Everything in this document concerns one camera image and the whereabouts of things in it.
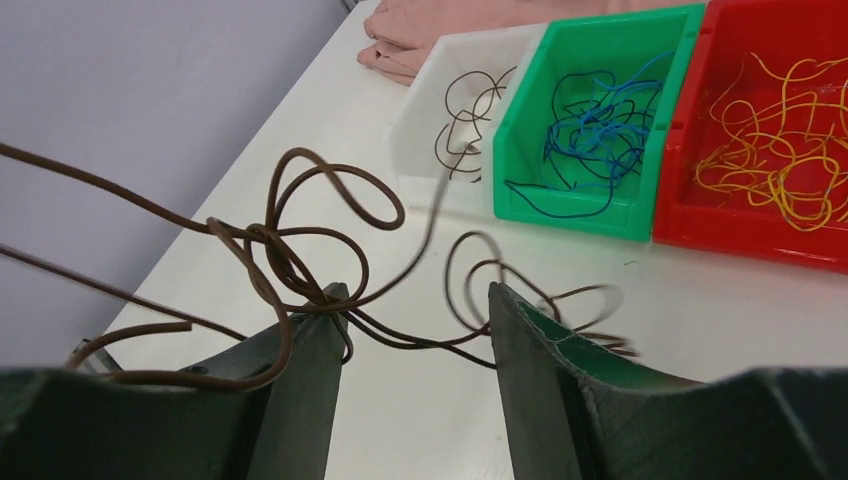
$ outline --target white plastic bin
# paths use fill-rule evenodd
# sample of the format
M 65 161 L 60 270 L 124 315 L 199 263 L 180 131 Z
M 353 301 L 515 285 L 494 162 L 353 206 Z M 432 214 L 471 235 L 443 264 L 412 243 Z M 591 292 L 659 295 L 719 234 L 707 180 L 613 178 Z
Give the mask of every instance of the white plastic bin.
M 547 26 L 539 24 L 461 33 L 439 39 L 409 87 L 400 113 L 386 133 L 389 158 L 398 180 L 397 192 L 408 208 L 430 208 L 439 179 L 448 170 L 439 163 L 436 152 L 446 164 L 455 165 L 459 156 L 450 155 L 446 147 L 453 152 L 462 151 L 469 141 L 477 138 L 470 122 L 457 122 L 450 145 L 446 145 L 448 130 L 454 123 L 446 107 L 446 91 L 450 84 L 463 74 L 474 71 L 485 72 L 497 81 L 515 68 L 500 83 L 507 86 L 505 91 L 500 92 L 500 99 L 497 95 L 486 95 L 477 103 L 477 116 L 485 112 L 485 117 L 490 120 L 476 122 L 482 138 L 471 151 L 476 148 L 480 153 L 466 156 L 458 168 L 480 168 L 480 171 L 455 172 L 442 204 L 444 213 L 494 218 L 492 137 L 512 101 L 514 87 L 521 83 Z M 470 112 L 481 93 L 490 88 L 492 82 L 485 75 L 470 74 L 450 88 L 447 103 L 454 112 L 463 109 Z M 491 107 L 487 109 L 490 98 Z M 468 119 L 470 116 L 464 114 L 461 118 Z M 436 145 L 439 133 L 446 126 L 448 130 Z

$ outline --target storage bin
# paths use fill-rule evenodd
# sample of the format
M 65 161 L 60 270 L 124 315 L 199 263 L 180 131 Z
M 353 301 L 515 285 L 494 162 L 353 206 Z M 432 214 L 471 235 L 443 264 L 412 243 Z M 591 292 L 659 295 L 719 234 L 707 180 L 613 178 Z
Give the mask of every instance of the storage bin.
M 831 178 L 841 180 L 844 175 L 824 168 L 826 163 L 833 172 L 836 168 L 848 172 L 848 150 L 840 143 L 848 138 L 846 117 L 838 107 L 845 105 L 848 62 L 821 63 L 848 57 L 848 37 L 843 33 L 847 15 L 848 2 L 841 0 L 716 0 L 709 4 L 668 134 L 655 242 L 848 272 L 848 224 L 838 221 L 841 213 L 818 228 L 818 221 L 800 221 L 767 196 L 752 193 L 748 198 L 753 179 L 764 179 L 775 191 L 827 191 L 834 208 L 848 199 L 848 185 L 830 188 Z M 787 75 L 791 81 L 778 79 Z M 781 113 L 784 83 L 785 105 L 790 108 L 785 118 Z M 797 95 L 806 96 L 790 100 Z M 804 102 L 819 106 L 794 106 Z M 778 107 L 758 116 L 757 125 L 747 126 L 752 112 L 771 105 Z M 776 116 L 769 119 L 770 113 Z M 728 130 L 722 126 L 722 114 Z M 750 146 L 734 153 L 744 145 L 734 136 Z M 770 146 L 775 136 L 785 143 L 775 141 Z M 757 143 L 754 137 L 760 137 Z M 768 180 L 768 172 L 794 162 L 787 158 L 790 147 L 798 158 L 811 152 L 808 157 L 826 156 L 831 161 L 798 164 L 785 176 Z M 734 162 L 757 172 L 727 177 Z M 732 182 L 748 190 L 739 190 Z M 768 188 L 766 183 L 756 190 L 770 192 Z M 820 209 L 816 200 L 793 203 L 797 213 L 808 218 Z
M 514 87 L 521 83 L 546 28 L 544 24 L 529 25 L 445 35 L 439 39 L 386 134 L 389 158 L 398 180 L 397 192 L 407 207 L 429 209 L 439 180 L 448 171 L 436 155 L 446 165 L 453 166 L 459 155 L 448 152 L 461 152 L 472 143 L 470 151 L 474 155 L 466 156 L 457 165 L 469 173 L 453 175 L 441 211 L 493 217 L 492 152 L 488 137 L 496 131 Z M 471 73 L 451 87 L 459 77 L 475 71 L 483 73 Z M 470 119 L 468 112 L 475 109 L 475 101 L 502 76 L 499 86 L 506 88 L 484 95 L 477 102 L 476 116 L 483 118 L 476 121 L 480 135 L 472 122 L 456 122 L 451 134 L 454 120 L 448 108 L 454 113 L 466 110 L 461 118 Z
M 552 23 L 495 135 L 495 215 L 648 241 L 666 134 L 703 14 L 704 5 L 697 4 Z M 544 177 L 553 176 L 554 163 L 543 158 L 546 135 L 555 121 L 554 90 L 566 76 L 595 71 L 611 72 L 619 84 L 637 77 L 662 82 L 653 99 L 648 92 L 632 95 L 634 104 L 646 105 L 653 119 L 644 125 L 650 130 L 643 138 L 641 172 L 624 175 L 611 200 L 609 187 L 545 188 L 549 180 Z M 558 90 L 561 103 L 589 99 L 598 85 L 590 80 L 568 78 Z M 627 120 L 631 121 L 641 122 L 635 117 Z M 558 168 L 576 185 L 598 182 L 597 175 L 577 160 L 569 158 Z

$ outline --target wall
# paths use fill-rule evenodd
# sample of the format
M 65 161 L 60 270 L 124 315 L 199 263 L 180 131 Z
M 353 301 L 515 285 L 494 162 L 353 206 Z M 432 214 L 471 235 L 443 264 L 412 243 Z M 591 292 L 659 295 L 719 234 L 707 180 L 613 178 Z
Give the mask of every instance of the wall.
M 14 0 L 0 138 L 191 215 L 341 24 L 339 0 Z M 0 243 L 133 291 L 176 228 L 0 158 Z M 122 303 L 0 258 L 0 365 L 62 362 Z

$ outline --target white table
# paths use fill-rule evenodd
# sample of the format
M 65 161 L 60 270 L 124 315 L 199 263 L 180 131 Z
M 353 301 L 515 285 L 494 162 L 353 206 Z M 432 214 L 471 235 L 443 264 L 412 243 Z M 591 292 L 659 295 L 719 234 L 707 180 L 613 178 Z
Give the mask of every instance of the white table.
M 394 184 L 383 133 L 406 88 L 355 61 L 369 44 L 362 21 L 374 5 L 360 4 L 339 28 L 196 219 L 216 216 L 239 226 L 261 221 L 271 171 L 280 155 L 295 146 L 312 148 L 331 162 L 363 167 Z M 372 211 L 391 216 L 390 206 L 373 189 L 349 183 Z M 424 217 L 411 214 L 399 232 L 376 231 L 347 211 L 328 182 L 317 179 L 298 193 L 284 224 L 348 232 L 372 261 L 373 288 L 408 262 Z M 411 334 L 446 339 L 465 333 L 449 316 L 440 276 L 450 244 L 471 228 L 495 235 L 508 261 L 551 293 L 596 282 L 621 286 L 624 306 L 604 330 L 631 338 L 643 353 L 641 361 L 653 368 L 706 381 L 755 365 L 848 363 L 848 277 L 501 222 L 440 220 L 424 264 L 366 311 Z M 294 246 L 320 283 L 357 281 L 355 258 L 333 242 L 313 239 Z M 456 286 L 464 269 L 485 255 L 476 244 L 464 251 Z M 486 284 L 494 278 L 489 274 L 481 275 L 475 288 L 483 308 Z M 137 293 L 246 335 L 274 321 L 235 258 L 216 239 L 191 232 L 177 238 Z M 576 323 L 598 305 L 599 299 L 587 294 L 562 308 Z M 128 306 L 110 330 L 159 320 Z M 391 350 L 355 329 L 352 337 L 356 353 L 343 370 L 326 478 L 512 478 L 494 372 L 443 351 Z M 195 329 L 134 339 L 109 350 L 125 368 L 176 369 L 231 344 L 227 337 Z M 486 340 L 468 350 L 492 356 Z

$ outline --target cable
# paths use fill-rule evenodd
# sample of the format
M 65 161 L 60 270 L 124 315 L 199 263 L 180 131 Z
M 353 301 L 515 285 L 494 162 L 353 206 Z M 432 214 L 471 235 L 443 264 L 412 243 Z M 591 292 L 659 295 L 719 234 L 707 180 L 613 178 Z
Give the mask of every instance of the cable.
M 654 64 L 673 57 L 674 52 L 657 55 L 619 84 L 608 70 L 569 73 L 557 81 L 551 95 L 553 122 L 547 129 L 542 161 L 537 165 L 537 182 L 505 179 L 504 185 L 541 215 L 575 219 L 599 215 L 612 204 L 615 192 L 628 175 L 640 176 L 639 167 L 655 110 L 653 104 L 662 92 L 660 80 L 640 80 Z M 580 94 L 588 84 L 588 98 L 565 103 L 560 100 L 563 85 L 568 93 Z M 597 182 L 579 183 L 568 179 L 564 170 L 579 164 Z M 528 196 L 534 189 L 561 192 L 605 191 L 605 202 L 595 210 L 559 214 L 536 205 Z
M 842 171 L 840 162 L 829 147 L 848 151 L 848 125 L 845 121 L 845 112 L 848 111 L 845 104 L 848 79 L 839 90 L 838 103 L 820 101 L 820 94 L 815 90 L 789 96 L 789 86 L 793 84 L 793 88 L 798 88 L 794 84 L 815 80 L 831 68 L 848 61 L 848 57 L 821 63 L 810 58 L 803 59 L 790 67 L 786 76 L 780 76 L 769 70 L 756 53 L 751 52 L 750 56 L 768 77 L 781 82 L 780 100 L 756 110 L 751 102 L 736 99 L 725 106 L 720 116 L 716 116 L 716 107 L 744 76 L 743 59 L 736 79 L 709 109 L 710 118 L 721 124 L 730 141 L 718 146 L 695 165 L 694 182 L 701 188 L 726 194 L 728 198 L 722 201 L 719 207 L 724 206 L 737 192 L 744 193 L 752 207 L 774 204 L 783 219 L 801 232 L 813 232 L 828 225 L 832 220 L 844 222 L 848 219 L 848 196 L 840 205 L 834 205 L 831 197 L 837 193 L 845 195 L 845 192 L 838 190 L 848 181 L 848 171 Z M 810 64 L 815 73 L 794 77 L 795 72 L 805 64 Z M 728 121 L 729 112 L 740 108 L 744 109 L 747 115 L 742 120 Z M 814 132 L 813 128 L 819 125 L 815 122 L 816 114 L 833 110 L 836 110 L 839 116 L 841 136 L 834 136 L 835 123 L 831 123 L 826 132 Z M 780 120 L 775 133 L 763 131 L 767 122 L 778 118 Z M 794 130 L 788 127 L 802 124 L 806 125 L 806 129 Z M 805 169 L 803 174 L 796 174 L 803 175 L 802 181 L 791 182 L 795 187 L 790 189 L 787 185 L 793 171 L 810 163 L 821 165 L 823 177 L 827 181 L 826 186 L 820 186 L 818 189 L 810 187 L 814 177 L 811 171 Z
M 58 173 L 60 175 L 75 179 L 77 181 L 109 192 L 182 228 L 186 228 L 202 234 L 216 236 L 219 241 L 221 241 L 221 243 L 223 243 L 224 246 L 226 246 L 230 250 L 230 252 L 235 255 L 236 258 L 243 264 L 245 270 L 247 271 L 248 279 L 253 285 L 254 290 L 260 298 L 262 298 L 266 303 L 269 304 L 269 306 L 274 310 L 277 316 L 281 345 L 279 356 L 273 362 L 273 365 L 269 369 L 257 374 L 254 377 L 243 380 L 230 380 L 190 372 L 141 370 L 113 372 L 103 375 L 104 378 L 109 380 L 126 384 L 171 385 L 215 391 L 241 391 L 262 387 L 277 378 L 284 371 L 289 361 L 289 357 L 291 355 L 292 350 L 292 328 L 291 321 L 288 316 L 290 313 L 331 315 L 334 319 L 334 324 L 339 330 L 339 333 L 342 335 L 343 341 L 346 345 L 346 353 L 342 360 L 343 363 L 346 363 L 351 359 L 353 354 L 353 344 L 347 332 L 341 327 L 341 324 L 339 322 L 339 316 L 346 318 L 351 324 L 362 330 L 366 335 L 386 346 L 404 350 L 440 348 L 455 353 L 478 365 L 485 366 L 487 368 L 495 368 L 495 365 L 491 362 L 477 358 L 457 348 L 458 345 L 464 344 L 470 340 L 473 340 L 474 338 L 489 335 L 488 321 L 486 321 L 483 314 L 474 305 L 473 299 L 470 295 L 470 282 L 473 274 L 483 266 L 487 265 L 495 265 L 498 268 L 499 277 L 501 280 L 505 280 L 506 272 L 509 272 L 514 276 L 518 277 L 519 280 L 521 280 L 534 292 L 536 292 L 543 299 L 545 299 L 546 303 L 553 311 L 553 316 L 556 321 L 561 321 L 562 318 L 559 309 L 555 304 L 555 299 L 558 297 L 548 297 L 541 291 L 541 289 L 529 282 L 529 280 L 527 280 L 523 275 L 518 273 L 511 266 L 504 263 L 500 251 L 496 243 L 494 242 L 494 239 L 482 232 L 472 232 L 471 234 L 466 234 L 460 237 L 452 247 L 451 253 L 448 256 L 446 262 L 445 275 L 447 279 L 448 272 L 450 271 L 450 267 L 453 261 L 453 257 L 459 245 L 464 240 L 473 236 L 477 236 L 483 238 L 484 241 L 486 241 L 492 247 L 493 258 L 478 262 L 473 267 L 472 271 L 467 275 L 464 284 L 466 301 L 469 302 L 472 316 L 474 317 L 474 320 L 480 325 L 479 327 L 471 325 L 471 322 L 463 319 L 459 315 L 454 306 L 455 303 L 451 298 L 449 285 L 447 283 L 445 284 L 445 296 L 451 308 L 451 311 L 454 313 L 460 323 L 462 323 L 466 326 L 466 328 L 471 330 L 469 334 L 457 339 L 446 341 L 424 339 L 412 335 L 403 334 L 389 327 L 386 327 L 385 325 L 377 322 L 362 311 L 361 307 L 385 295 L 390 290 L 392 290 L 398 283 L 400 283 L 407 276 L 409 276 L 412 270 L 423 258 L 427 248 L 429 247 L 430 242 L 432 241 L 433 232 L 435 230 L 436 222 L 439 216 L 441 202 L 444 197 L 445 190 L 448 186 L 447 172 L 445 175 L 443 175 L 439 187 L 437 189 L 433 201 L 433 206 L 428 217 L 427 227 L 421 245 L 418 248 L 418 251 L 415 253 L 415 255 L 413 255 L 413 258 L 409 262 L 409 264 L 392 280 L 387 282 L 382 287 L 376 289 L 372 293 L 366 295 L 365 290 L 368 283 L 370 271 L 368 259 L 365 256 L 365 253 L 362 248 L 350 237 L 336 230 L 317 226 L 287 228 L 279 227 L 280 218 L 282 217 L 283 211 L 288 203 L 288 200 L 291 198 L 294 192 L 310 178 L 315 177 L 317 175 L 323 175 L 327 180 L 330 181 L 335 190 L 339 193 L 339 195 L 351 208 L 351 210 L 353 210 L 353 212 L 363 221 L 365 221 L 374 228 L 385 231 L 392 231 L 399 228 L 405 220 L 405 212 L 397 195 L 392 192 L 391 189 L 389 189 L 377 177 L 360 168 L 350 165 L 327 163 L 318 154 L 305 148 L 293 148 L 287 151 L 285 154 L 283 154 L 282 158 L 277 163 L 274 173 L 271 176 L 270 188 L 268 191 L 267 204 L 265 209 L 265 219 L 263 223 L 254 223 L 244 229 L 241 229 L 232 225 L 228 225 L 213 217 L 208 218 L 205 223 L 195 222 L 190 218 L 178 215 L 142 197 L 141 195 L 138 195 L 102 177 L 93 175 L 91 173 L 85 172 L 69 165 L 62 164 L 60 162 L 56 162 L 55 160 L 51 160 L 40 155 L 36 155 L 30 152 L 26 152 L 24 150 L 8 146 L 3 143 L 0 143 L 0 155 L 34 167 Z M 310 161 L 314 166 L 307 169 L 303 173 L 297 175 L 294 179 L 291 180 L 288 185 L 285 186 L 285 188 L 281 189 L 281 179 L 286 167 L 297 158 L 304 158 Z M 395 210 L 395 217 L 392 220 L 384 221 L 371 215 L 357 202 L 357 200 L 350 194 L 350 192 L 344 186 L 344 183 L 341 181 L 339 175 L 340 173 L 353 175 L 362 180 L 365 180 L 378 191 L 380 191 L 392 204 Z M 321 286 L 318 285 L 317 281 L 309 271 L 306 264 L 297 255 L 297 253 L 294 252 L 286 243 L 286 238 L 298 235 L 319 235 L 334 238 L 344 243 L 356 255 L 359 260 L 362 273 L 359 285 L 356 287 L 353 294 L 351 294 L 351 296 L 347 300 L 328 297 L 323 293 Z M 313 305 L 292 305 L 287 304 L 280 299 L 279 294 L 271 284 L 268 277 L 253 261 L 254 244 L 262 245 L 265 256 L 268 259 L 270 268 L 276 276 L 277 280 L 286 289 L 303 297 L 308 302 L 311 302 Z M 75 273 L 63 267 L 50 264 L 49 262 L 15 250 L 7 245 L 0 244 L 0 255 L 10 257 L 14 260 L 21 261 L 35 268 L 39 268 L 41 270 L 58 275 L 68 280 L 81 283 L 90 288 L 94 288 L 108 295 L 132 302 L 139 306 L 159 312 L 161 314 L 182 320 L 182 322 L 176 323 L 158 323 L 123 328 L 105 334 L 101 337 L 92 340 L 86 348 L 80 349 L 80 351 L 78 351 L 74 356 L 72 356 L 66 364 L 66 366 L 69 368 L 72 368 L 74 365 L 79 365 L 80 363 L 82 363 L 82 361 L 84 361 L 88 355 L 91 355 L 97 349 L 106 347 L 122 339 L 146 334 L 187 331 L 192 325 L 201 325 L 206 328 L 211 328 L 213 330 L 227 334 L 239 340 L 245 338 L 243 335 L 238 334 L 237 332 L 233 332 L 232 330 L 220 326 L 209 320 L 201 319 L 169 307 L 158 305 L 154 302 L 133 295 L 132 293 L 124 292 L 110 285 L 85 277 L 84 275 L 81 275 L 79 273 Z M 591 287 L 584 288 L 584 290 L 586 289 L 602 291 L 615 290 L 614 287 L 608 285 L 593 285 Z M 596 317 L 592 325 L 602 321 L 605 318 L 608 318 L 612 313 L 613 312 L 611 310 L 605 309 Z M 629 351 L 622 347 L 623 345 L 627 345 L 628 342 L 626 339 L 615 336 L 604 336 L 604 338 L 614 339 L 614 341 L 608 340 L 608 346 L 606 346 L 606 348 L 608 348 L 610 351 L 622 355 L 626 355 Z
M 492 120 L 491 117 L 488 117 L 487 115 L 492 110 L 492 107 L 494 106 L 495 96 L 497 96 L 498 100 L 501 99 L 501 92 L 503 92 L 503 90 L 506 90 L 506 86 L 501 85 L 501 84 L 507 78 L 507 76 L 509 76 L 511 73 L 515 72 L 515 68 L 516 67 L 512 67 L 512 68 L 508 69 L 500 77 L 498 77 L 497 80 L 495 80 L 494 77 L 492 77 L 491 75 L 489 75 L 488 73 L 486 73 L 484 71 L 472 70 L 472 71 L 463 73 L 462 75 L 455 78 L 448 85 L 448 88 L 445 89 L 445 97 L 444 97 L 445 110 L 447 111 L 448 115 L 453 120 L 446 123 L 442 127 L 442 129 L 439 130 L 439 134 L 436 135 L 436 141 L 433 144 L 433 153 L 436 156 L 436 160 L 443 167 L 445 167 L 446 169 L 449 170 L 450 173 L 448 175 L 448 180 L 453 180 L 453 176 L 454 176 L 455 173 L 474 174 L 474 173 L 480 172 L 480 167 L 460 168 L 460 165 L 462 164 L 463 160 L 465 160 L 467 157 L 473 157 L 473 156 L 480 155 L 480 150 L 479 150 L 479 148 L 477 148 L 477 143 L 480 140 L 483 139 L 483 134 L 480 132 L 480 126 L 477 124 L 477 122 L 490 122 Z M 477 97 L 474 99 L 474 103 L 471 106 L 471 110 L 467 110 L 465 108 L 462 108 L 462 109 L 459 109 L 459 110 L 452 109 L 451 105 L 450 105 L 450 92 L 451 92 L 451 90 L 453 90 L 453 88 L 456 85 L 458 85 L 460 82 L 462 82 L 463 80 L 468 79 L 469 77 L 478 77 L 478 76 L 482 77 L 485 80 L 488 80 L 492 84 L 492 86 L 485 88 L 482 92 L 480 92 L 480 94 L 477 95 Z M 482 113 L 478 114 L 477 113 L 479 111 L 478 106 L 480 106 L 481 101 L 485 101 L 484 99 L 486 97 L 488 97 L 488 103 L 486 104 Z M 452 151 L 450 147 L 451 147 L 453 135 L 454 135 L 454 132 L 456 130 L 456 126 L 457 126 L 458 123 L 470 123 L 472 125 L 472 127 L 474 128 L 474 133 L 476 134 L 476 136 L 472 140 L 466 142 L 463 145 L 463 148 L 462 148 L 461 151 Z M 440 152 L 439 144 L 440 144 L 442 136 L 445 134 L 445 132 L 447 132 L 448 135 L 447 135 L 447 138 L 445 139 L 445 144 L 444 144 L 444 148 L 443 148 L 444 153 L 451 155 L 451 156 L 458 156 L 459 157 L 459 158 L 456 159 L 456 161 L 451 162 L 451 163 L 449 163 L 447 160 L 443 159 L 442 154 L 439 153 Z M 477 183 L 480 180 L 481 180 L 480 176 L 477 175 L 471 180 L 471 183 Z

